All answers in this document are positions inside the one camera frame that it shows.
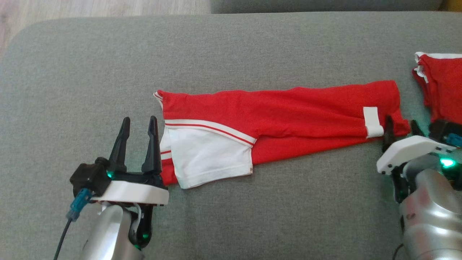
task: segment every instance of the folded red cloth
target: folded red cloth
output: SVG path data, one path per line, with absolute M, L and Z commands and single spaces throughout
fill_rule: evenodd
M 157 91 L 165 130 L 162 177 L 182 188 L 252 173 L 254 164 L 368 142 L 387 115 L 409 133 L 394 81 L 286 91 L 189 95 Z
M 444 119 L 462 124 L 462 54 L 415 54 L 413 75 L 422 87 L 432 122 Z

